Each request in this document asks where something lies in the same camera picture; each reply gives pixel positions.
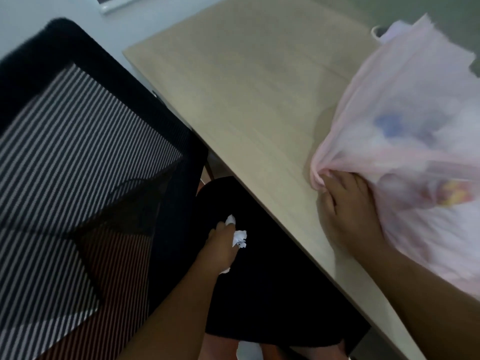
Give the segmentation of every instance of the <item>chair backrest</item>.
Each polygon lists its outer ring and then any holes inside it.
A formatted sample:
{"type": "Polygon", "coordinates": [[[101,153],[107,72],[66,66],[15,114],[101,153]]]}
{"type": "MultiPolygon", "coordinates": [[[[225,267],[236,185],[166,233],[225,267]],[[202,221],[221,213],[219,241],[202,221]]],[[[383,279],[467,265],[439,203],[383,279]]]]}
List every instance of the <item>chair backrest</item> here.
{"type": "Polygon", "coordinates": [[[66,19],[0,63],[0,133],[0,358],[116,358],[206,147],[66,19]]]}

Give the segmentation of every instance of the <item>person's right arm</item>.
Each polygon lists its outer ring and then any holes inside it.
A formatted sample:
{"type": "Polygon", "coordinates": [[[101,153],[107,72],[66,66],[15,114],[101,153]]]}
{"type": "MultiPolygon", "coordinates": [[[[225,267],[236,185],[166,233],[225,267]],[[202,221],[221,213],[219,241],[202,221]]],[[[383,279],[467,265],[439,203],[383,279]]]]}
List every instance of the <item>person's right arm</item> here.
{"type": "Polygon", "coordinates": [[[392,248],[385,240],[367,183],[358,175],[322,175],[321,220],[392,304],[429,360],[479,358],[480,301],[392,248]]]}

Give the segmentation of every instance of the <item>hand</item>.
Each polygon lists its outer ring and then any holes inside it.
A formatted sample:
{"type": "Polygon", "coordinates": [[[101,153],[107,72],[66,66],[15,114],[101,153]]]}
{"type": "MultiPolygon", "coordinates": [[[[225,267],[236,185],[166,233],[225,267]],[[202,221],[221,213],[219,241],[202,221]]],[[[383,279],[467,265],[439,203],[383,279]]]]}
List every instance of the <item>hand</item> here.
{"type": "Polygon", "coordinates": [[[321,175],[326,191],[320,212],[327,237],[354,257],[388,247],[367,182],[357,174],[332,171],[335,178],[321,175]]]}
{"type": "Polygon", "coordinates": [[[199,259],[205,261],[218,274],[230,268],[237,256],[239,246],[232,247],[234,232],[233,223],[227,226],[223,222],[217,223],[216,229],[210,230],[205,246],[198,254],[199,259]]]}

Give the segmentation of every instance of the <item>light wood tabletop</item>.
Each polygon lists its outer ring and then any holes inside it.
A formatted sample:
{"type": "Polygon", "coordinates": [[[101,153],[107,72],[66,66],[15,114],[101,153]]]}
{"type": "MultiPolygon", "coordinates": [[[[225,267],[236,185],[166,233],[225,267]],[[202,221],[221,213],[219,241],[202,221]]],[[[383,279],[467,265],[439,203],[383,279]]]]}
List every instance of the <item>light wood tabletop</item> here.
{"type": "Polygon", "coordinates": [[[424,359],[369,275],[319,223],[310,158],[376,48],[314,0],[225,0],[124,51],[177,116],[406,358],[424,359]]]}

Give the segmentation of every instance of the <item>translucent plastic bag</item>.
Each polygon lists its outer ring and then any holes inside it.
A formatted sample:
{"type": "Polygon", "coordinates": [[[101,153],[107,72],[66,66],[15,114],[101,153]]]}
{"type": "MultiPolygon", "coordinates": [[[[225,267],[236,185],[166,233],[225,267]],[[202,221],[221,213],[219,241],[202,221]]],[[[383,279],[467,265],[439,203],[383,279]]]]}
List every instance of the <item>translucent plastic bag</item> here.
{"type": "Polygon", "coordinates": [[[480,297],[480,79],[427,16],[373,53],[312,158],[369,181],[395,248],[480,297]]]}

